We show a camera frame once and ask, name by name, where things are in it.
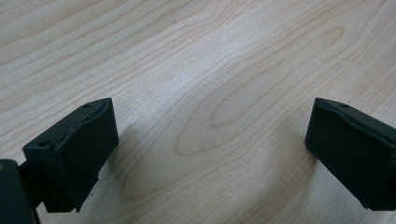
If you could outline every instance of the wooden table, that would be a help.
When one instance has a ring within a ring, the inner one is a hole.
[[[120,145],[43,223],[396,223],[304,146],[315,97],[396,127],[396,1],[2,1],[0,156],[112,97]]]

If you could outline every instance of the black object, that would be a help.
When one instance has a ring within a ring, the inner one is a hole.
[[[35,208],[79,211],[119,144],[111,98],[90,102],[23,147],[18,167],[0,160],[0,223],[39,223]]]
[[[371,210],[396,209],[396,130],[359,110],[317,98],[306,147]]]

